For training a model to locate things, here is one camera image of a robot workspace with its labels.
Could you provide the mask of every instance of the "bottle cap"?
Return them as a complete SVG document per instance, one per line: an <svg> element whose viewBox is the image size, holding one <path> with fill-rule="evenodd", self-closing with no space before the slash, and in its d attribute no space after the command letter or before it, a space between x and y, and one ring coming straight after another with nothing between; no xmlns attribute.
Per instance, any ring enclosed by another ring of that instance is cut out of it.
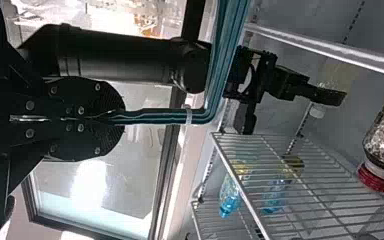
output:
<svg viewBox="0 0 384 240"><path fill-rule="evenodd" d="M384 170L366 160L357 170L358 178L364 185L384 193Z"/></svg>
<svg viewBox="0 0 384 240"><path fill-rule="evenodd" d="M221 218L227 218L230 216L230 211L226 211L226 209L220 208L219 215Z"/></svg>

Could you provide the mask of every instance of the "glass window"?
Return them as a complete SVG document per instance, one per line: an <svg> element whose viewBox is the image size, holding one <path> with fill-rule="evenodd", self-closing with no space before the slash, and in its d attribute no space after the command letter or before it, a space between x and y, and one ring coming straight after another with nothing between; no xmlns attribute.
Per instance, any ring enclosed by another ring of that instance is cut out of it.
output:
<svg viewBox="0 0 384 240"><path fill-rule="evenodd" d="M115 83L129 109L168 107L171 88ZM126 126L106 156L77 163L42 162L32 172L40 215L116 237L146 239L164 125Z"/></svg>
<svg viewBox="0 0 384 240"><path fill-rule="evenodd" d="M9 41L17 46L45 24L169 39L180 36L186 0L11 0ZM171 87L112 83L129 110L167 108ZM42 162L30 175L37 214L114 237L148 237L165 126L126 126L104 157Z"/></svg>
<svg viewBox="0 0 384 240"><path fill-rule="evenodd" d="M154 38L180 36L186 0L12 0L7 20L28 38L45 24Z"/></svg>

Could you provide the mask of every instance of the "wire shelf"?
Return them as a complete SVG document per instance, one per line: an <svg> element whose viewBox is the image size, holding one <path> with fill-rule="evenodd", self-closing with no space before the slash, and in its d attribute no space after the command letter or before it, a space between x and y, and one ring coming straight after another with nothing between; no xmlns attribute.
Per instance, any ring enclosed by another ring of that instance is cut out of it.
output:
<svg viewBox="0 0 384 240"><path fill-rule="evenodd" d="M240 207L229 218L221 218L217 199L206 199L203 204L192 202L191 205L199 240L264 239L246 206Z"/></svg>
<svg viewBox="0 0 384 240"><path fill-rule="evenodd" d="M241 239L359 239L362 234L384 239L384 199L308 139L297 140L290 151L291 137L212 136L248 207L237 213L247 217L242 228L235 228L249 237ZM217 201L210 207L193 204L197 219L200 208L211 208L217 221L213 230L225 229ZM203 221L196 223L210 226ZM257 236L255 227L261 231Z"/></svg>

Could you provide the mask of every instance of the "white wire rack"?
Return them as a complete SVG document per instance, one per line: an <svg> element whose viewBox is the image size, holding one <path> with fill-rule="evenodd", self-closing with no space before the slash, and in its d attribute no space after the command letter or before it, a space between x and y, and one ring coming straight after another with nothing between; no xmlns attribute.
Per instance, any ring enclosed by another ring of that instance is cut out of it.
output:
<svg viewBox="0 0 384 240"><path fill-rule="evenodd" d="M206 199L203 204L192 202L192 212L199 240L264 239L246 206L221 218L217 199Z"/></svg>
<svg viewBox="0 0 384 240"><path fill-rule="evenodd" d="M213 133L213 139L248 208L227 219L244 217L233 228L244 237L236 239L384 239L384 199L311 141L298 140L287 153L290 137ZM229 229L218 202L205 204L193 203L201 239L225 239L212 235Z"/></svg>

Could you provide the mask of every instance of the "red lid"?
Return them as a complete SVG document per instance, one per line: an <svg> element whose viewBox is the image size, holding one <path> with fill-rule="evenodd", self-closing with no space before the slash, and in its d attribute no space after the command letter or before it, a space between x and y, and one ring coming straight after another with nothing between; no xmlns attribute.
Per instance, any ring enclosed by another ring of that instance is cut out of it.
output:
<svg viewBox="0 0 384 240"><path fill-rule="evenodd" d="M364 183L367 187L377 191L384 193L384 179L378 177L369 171L365 164L361 164L357 170L358 178L362 183Z"/></svg>

